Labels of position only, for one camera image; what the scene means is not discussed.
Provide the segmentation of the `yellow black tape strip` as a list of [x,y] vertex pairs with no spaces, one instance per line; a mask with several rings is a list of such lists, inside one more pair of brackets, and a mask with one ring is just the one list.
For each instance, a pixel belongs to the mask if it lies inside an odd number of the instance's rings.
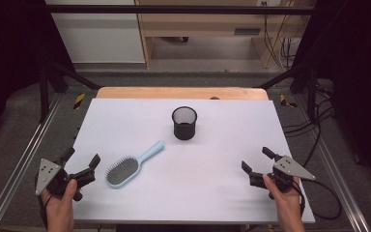
[[78,109],[80,105],[82,104],[83,100],[85,98],[85,94],[81,93],[77,96],[75,103],[73,105],[73,109]]
[[287,107],[292,107],[296,108],[298,107],[296,103],[293,102],[287,102],[286,98],[284,95],[280,95],[280,105],[281,106],[287,106]]

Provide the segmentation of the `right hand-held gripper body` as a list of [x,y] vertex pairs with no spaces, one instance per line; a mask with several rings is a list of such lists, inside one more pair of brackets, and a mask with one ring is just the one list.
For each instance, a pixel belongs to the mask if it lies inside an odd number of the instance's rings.
[[288,192],[292,188],[295,177],[305,180],[316,179],[313,174],[288,156],[269,155],[269,158],[274,161],[274,164],[268,176],[283,193]]

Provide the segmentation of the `wooden cabinet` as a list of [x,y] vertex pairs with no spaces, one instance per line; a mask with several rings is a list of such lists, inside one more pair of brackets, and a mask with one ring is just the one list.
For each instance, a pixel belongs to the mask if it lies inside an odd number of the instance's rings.
[[[257,7],[257,0],[133,0],[140,5]],[[269,0],[268,7],[306,8],[317,0]],[[247,37],[255,46],[262,66],[267,69],[278,57],[282,39],[302,37],[308,15],[262,14],[140,14],[142,36],[148,41],[157,37]],[[261,29],[257,36],[235,36],[236,28]]]

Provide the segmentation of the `black mesh cup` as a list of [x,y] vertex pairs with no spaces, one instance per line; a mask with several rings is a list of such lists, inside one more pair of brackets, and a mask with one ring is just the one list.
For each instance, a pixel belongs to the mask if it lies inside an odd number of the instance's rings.
[[195,135],[197,112],[189,106],[180,106],[172,112],[174,135],[180,140],[189,140]]

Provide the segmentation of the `black metal stand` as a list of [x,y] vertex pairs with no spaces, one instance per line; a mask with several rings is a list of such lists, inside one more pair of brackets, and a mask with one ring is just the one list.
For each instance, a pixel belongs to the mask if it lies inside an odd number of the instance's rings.
[[92,89],[99,90],[100,85],[86,79],[85,77],[77,74],[57,62],[50,62],[48,64],[42,64],[39,70],[39,85],[41,95],[41,119],[42,123],[49,115],[49,96],[48,96],[48,83],[51,83],[52,87],[57,93],[65,93],[69,85],[65,82],[64,76],[71,77],[75,81],[83,84],[84,86]]
[[292,94],[301,94],[307,88],[306,114],[313,124],[316,123],[316,65],[309,62],[301,62],[290,70],[283,72],[277,77],[259,85],[260,89],[268,90],[273,85],[292,77],[294,80],[290,86]]

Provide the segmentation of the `black curtain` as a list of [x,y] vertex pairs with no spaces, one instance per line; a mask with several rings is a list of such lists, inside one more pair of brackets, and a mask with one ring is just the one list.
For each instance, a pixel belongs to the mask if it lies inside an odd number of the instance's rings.
[[314,62],[333,82],[333,101],[371,167],[371,0],[316,0],[295,63]]
[[74,66],[52,15],[27,10],[45,0],[0,0],[0,116],[8,97],[38,82],[38,64],[26,37],[37,39],[49,57],[72,71]]

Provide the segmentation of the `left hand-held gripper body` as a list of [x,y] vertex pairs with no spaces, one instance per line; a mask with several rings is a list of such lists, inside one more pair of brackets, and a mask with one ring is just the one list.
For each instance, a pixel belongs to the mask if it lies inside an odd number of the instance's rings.
[[93,162],[88,168],[80,172],[68,174],[61,164],[48,159],[41,159],[36,179],[35,194],[39,196],[44,189],[47,189],[56,196],[63,196],[71,179],[76,180],[77,188],[81,189],[96,180],[95,169],[96,163]]

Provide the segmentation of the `light blue hairbrush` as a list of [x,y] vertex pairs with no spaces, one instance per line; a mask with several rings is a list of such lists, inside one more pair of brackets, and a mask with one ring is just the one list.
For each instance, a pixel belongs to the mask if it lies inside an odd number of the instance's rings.
[[162,141],[157,142],[139,157],[124,157],[113,163],[105,172],[106,183],[113,189],[119,189],[134,178],[142,163],[164,149]]

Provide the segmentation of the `wooden table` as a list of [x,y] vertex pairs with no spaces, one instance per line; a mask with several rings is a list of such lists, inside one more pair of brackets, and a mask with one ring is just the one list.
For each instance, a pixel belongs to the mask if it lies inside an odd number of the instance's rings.
[[267,101],[263,89],[241,87],[102,87],[97,99],[195,99]]

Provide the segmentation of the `white table board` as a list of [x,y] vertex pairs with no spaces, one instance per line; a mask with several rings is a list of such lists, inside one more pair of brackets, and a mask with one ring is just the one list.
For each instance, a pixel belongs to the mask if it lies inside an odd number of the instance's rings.
[[[189,140],[174,135],[172,112],[180,106],[197,112]],[[159,141],[164,149],[128,183],[115,189],[106,183],[113,163],[139,157]],[[100,223],[274,222],[274,201],[249,183],[241,164],[269,173],[273,162],[263,147],[290,153],[272,101],[94,99],[73,147],[70,173],[100,156],[96,180],[83,188],[74,218]]]

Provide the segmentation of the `aluminium rail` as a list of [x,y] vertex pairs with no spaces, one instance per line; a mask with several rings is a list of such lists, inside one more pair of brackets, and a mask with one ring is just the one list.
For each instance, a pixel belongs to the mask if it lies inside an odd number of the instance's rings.
[[331,153],[328,149],[327,143],[322,137],[320,130],[314,130],[312,136],[316,141],[316,147],[320,153],[321,160],[328,173],[329,179],[335,189],[338,198],[342,204],[347,218],[352,225],[355,232],[371,232],[369,225],[361,212],[349,186],[347,185],[342,173],[338,169]]
[[54,95],[53,100],[49,105],[47,115],[43,118],[43,121],[38,124],[33,133],[33,136],[29,140],[25,150],[23,151],[19,161],[17,162],[10,178],[2,189],[0,193],[0,221],[7,211],[8,206],[10,205],[22,178],[25,175],[27,168],[29,167],[31,160],[36,154],[62,98],[62,94]]

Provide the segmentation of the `grey desk label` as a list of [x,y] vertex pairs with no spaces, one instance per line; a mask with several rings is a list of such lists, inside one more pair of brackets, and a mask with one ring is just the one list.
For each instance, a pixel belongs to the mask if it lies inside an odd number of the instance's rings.
[[236,28],[234,30],[235,36],[257,36],[261,33],[260,28],[251,27],[251,28]]

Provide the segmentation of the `person's left hand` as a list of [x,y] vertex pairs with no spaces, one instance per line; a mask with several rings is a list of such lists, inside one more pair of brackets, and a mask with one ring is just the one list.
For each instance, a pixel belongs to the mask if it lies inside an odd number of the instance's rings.
[[44,208],[48,213],[69,212],[72,207],[73,197],[77,192],[77,182],[71,179],[66,186],[63,196],[52,195],[47,189],[41,193]]

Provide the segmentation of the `black horizontal bar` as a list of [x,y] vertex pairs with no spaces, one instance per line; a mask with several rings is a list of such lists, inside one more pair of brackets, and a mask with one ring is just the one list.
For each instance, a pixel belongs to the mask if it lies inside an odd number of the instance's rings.
[[46,5],[51,13],[65,14],[191,14],[191,15],[313,15],[314,7],[226,7],[158,5]]

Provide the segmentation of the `person's right hand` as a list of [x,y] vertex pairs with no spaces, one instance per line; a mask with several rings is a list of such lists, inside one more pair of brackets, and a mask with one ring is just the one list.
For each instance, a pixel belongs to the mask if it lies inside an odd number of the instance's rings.
[[273,196],[279,212],[300,211],[300,194],[296,190],[290,189],[288,192],[283,193],[278,189],[274,181],[268,175],[263,175],[263,180],[266,188]]

